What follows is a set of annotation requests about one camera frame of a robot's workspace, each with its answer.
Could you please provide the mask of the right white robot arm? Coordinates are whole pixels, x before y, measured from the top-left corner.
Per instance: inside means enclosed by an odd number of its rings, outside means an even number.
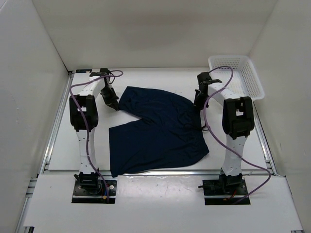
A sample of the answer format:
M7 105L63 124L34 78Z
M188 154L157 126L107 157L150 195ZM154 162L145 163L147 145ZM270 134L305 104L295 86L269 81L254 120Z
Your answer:
M208 72L197 75L194 106L208 107L208 99L215 99L223 107L222 127L226 134L225 160L216 187L220 194L231 194L242 184L242 154L244 145L254 129L253 104L250 97L240 97Z

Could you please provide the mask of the navy blue shorts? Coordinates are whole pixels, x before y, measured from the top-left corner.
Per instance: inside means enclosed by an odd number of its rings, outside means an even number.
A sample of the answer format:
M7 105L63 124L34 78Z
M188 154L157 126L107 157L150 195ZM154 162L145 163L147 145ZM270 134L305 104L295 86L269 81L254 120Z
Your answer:
M138 120L109 129L113 177L191 166L209 153L200 111L183 96L128 86L119 101L119 109Z

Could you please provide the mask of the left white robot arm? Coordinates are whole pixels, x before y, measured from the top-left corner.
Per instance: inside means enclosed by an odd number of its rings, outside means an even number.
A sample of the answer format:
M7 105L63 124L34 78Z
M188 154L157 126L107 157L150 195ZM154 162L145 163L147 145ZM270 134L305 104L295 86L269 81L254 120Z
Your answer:
M94 135L98 126L99 116L96 98L102 96L105 104L118 110L118 99L113 81L116 78L107 68L91 72L89 80L71 85L69 89L69 118L79 143L80 170L75 179L81 189L91 195L105 190L106 182L96 164Z

